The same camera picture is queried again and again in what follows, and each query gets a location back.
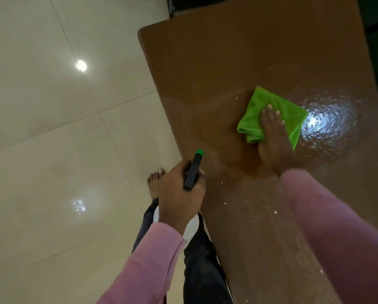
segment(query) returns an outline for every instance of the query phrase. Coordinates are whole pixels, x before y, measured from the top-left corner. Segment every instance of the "wet table surface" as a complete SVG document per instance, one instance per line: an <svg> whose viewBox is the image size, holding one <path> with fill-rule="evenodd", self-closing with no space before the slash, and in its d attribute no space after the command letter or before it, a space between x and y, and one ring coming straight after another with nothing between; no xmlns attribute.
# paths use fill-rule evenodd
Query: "wet table surface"
<svg viewBox="0 0 378 304"><path fill-rule="evenodd" d="M236 132L255 86L309 111L296 155L378 228L378 92L356 0L228 0L140 30L237 303L338 303L278 179Z"/></svg>

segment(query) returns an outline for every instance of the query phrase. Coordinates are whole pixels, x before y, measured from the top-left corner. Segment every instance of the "tiled floor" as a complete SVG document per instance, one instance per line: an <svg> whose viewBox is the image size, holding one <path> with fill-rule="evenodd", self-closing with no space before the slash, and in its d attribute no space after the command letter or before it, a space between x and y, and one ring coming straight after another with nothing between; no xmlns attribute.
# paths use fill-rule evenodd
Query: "tiled floor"
<svg viewBox="0 0 378 304"><path fill-rule="evenodd" d="M123 268L146 177L180 160L137 38L165 19L166 0L0 0L0 303L93 303Z"/></svg>

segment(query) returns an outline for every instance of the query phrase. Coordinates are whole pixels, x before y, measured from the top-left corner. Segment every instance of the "forearm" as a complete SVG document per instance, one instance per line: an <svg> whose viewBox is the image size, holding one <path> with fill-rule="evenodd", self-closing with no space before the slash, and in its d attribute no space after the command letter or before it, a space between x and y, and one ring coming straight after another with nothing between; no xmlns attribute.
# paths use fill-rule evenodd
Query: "forearm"
<svg viewBox="0 0 378 304"><path fill-rule="evenodd" d="M185 244L172 227L154 223L97 304L162 303Z"/></svg>
<svg viewBox="0 0 378 304"><path fill-rule="evenodd" d="M288 170L281 186L341 300L378 303L378 231L305 170Z"/></svg>

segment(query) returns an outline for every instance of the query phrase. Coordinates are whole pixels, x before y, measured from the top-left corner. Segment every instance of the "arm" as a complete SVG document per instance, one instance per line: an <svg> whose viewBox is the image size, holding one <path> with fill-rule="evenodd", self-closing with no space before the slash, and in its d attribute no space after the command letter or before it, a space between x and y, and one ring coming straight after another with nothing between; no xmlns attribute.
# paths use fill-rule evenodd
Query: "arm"
<svg viewBox="0 0 378 304"><path fill-rule="evenodd" d="M123 271L96 303L162 303L184 244L182 235L171 226L152 224Z"/></svg>
<svg viewBox="0 0 378 304"><path fill-rule="evenodd" d="M345 303L378 303L378 231L307 171L290 169L281 186L314 255Z"/></svg>

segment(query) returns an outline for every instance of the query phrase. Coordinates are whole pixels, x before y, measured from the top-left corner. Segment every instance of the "person's left hand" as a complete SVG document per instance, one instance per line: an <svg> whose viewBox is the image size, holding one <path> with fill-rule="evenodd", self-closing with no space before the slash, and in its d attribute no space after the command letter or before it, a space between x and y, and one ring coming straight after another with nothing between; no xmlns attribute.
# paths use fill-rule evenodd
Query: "person's left hand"
<svg viewBox="0 0 378 304"><path fill-rule="evenodd" d="M206 192L206 178L199 168L197 182L191 191L183 189L185 172L192 162L182 160L162 177L159 188L159 220L175 228L181 235L198 213Z"/></svg>

